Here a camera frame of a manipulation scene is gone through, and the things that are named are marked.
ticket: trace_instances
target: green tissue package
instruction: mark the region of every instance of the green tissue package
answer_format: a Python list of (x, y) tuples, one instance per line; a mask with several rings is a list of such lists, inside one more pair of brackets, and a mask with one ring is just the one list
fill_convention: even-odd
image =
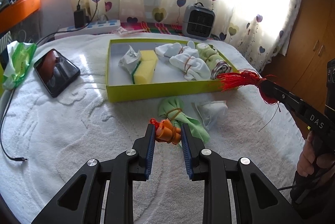
[(7, 45), (8, 64), (3, 73), (3, 89), (12, 90), (23, 82), (36, 48), (36, 44), (19, 43), (18, 41)]

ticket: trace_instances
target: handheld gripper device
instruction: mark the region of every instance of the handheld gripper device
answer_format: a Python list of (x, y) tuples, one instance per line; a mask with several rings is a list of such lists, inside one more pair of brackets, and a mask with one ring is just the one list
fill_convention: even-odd
[(237, 224), (298, 224), (298, 213), (248, 158), (221, 157), (181, 127), (186, 172), (190, 180), (205, 181), (203, 224), (232, 223), (228, 182), (232, 182)]
[(115, 159), (88, 160), (36, 216), (32, 224), (100, 224), (106, 181), (109, 180), (105, 224), (132, 224), (133, 181), (146, 181), (151, 173), (155, 127), (132, 149)]

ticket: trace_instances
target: portable heater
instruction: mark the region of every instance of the portable heater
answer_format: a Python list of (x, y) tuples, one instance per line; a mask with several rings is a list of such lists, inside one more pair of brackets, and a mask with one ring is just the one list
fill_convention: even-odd
[(207, 40), (210, 37), (214, 19), (213, 10), (205, 8), (202, 3), (189, 5), (185, 10), (182, 33), (187, 37)]

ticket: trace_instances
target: red tassel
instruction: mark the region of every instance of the red tassel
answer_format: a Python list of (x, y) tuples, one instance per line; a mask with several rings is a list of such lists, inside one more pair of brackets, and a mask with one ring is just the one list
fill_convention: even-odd
[(276, 104), (277, 100), (271, 97), (268, 97), (260, 89), (260, 84), (265, 78), (262, 78), (257, 72), (250, 69), (241, 70), (239, 72), (232, 73), (223, 73), (217, 76), (221, 80), (223, 86), (222, 91), (230, 90), (235, 87), (245, 86), (245, 85), (254, 85), (259, 89), (259, 93), (264, 101), (268, 104)]
[(150, 124), (155, 126), (155, 131), (157, 131), (158, 127), (160, 126), (160, 123), (155, 118), (150, 119)]

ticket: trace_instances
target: bed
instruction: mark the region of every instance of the bed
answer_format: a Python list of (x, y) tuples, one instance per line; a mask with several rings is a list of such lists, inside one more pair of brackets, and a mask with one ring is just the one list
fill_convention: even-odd
[[(3, 125), (3, 145), (9, 155), (28, 161), (9, 161), (0, 153), (0, 193), (21, 224), (31, 223), (88, 159), (116, 157), (144, 135), (150, 118), (158, 118), (161, 99), (108, 102), (105, 68), (112, 37), (118, 36), (71, 36), (39, 47), (33, 61), (56, 48), (80, 68), (81, 76), (53, 99), (31, 69), (14, 93)], [(252, 68), (234, 47), (209, 43), (238, 69)], [(277, 105), (267, 105), (253, 86), (180, 98), (183, 112), (195, 118), (192, 102), (226, 100), (228, 115), (209, 131), (206, 147), (234, 160), (249, 157), (276, 187), (292, 183), (304, 140), (282, 104), (269, 122)], [(282, 193), (289, 198), (289, 191)], [(203, 182), (188, 179), (179, 145), (156, 143), (150, 179), (134, 183), (133, 203), (136, 224), (201, 223)]]

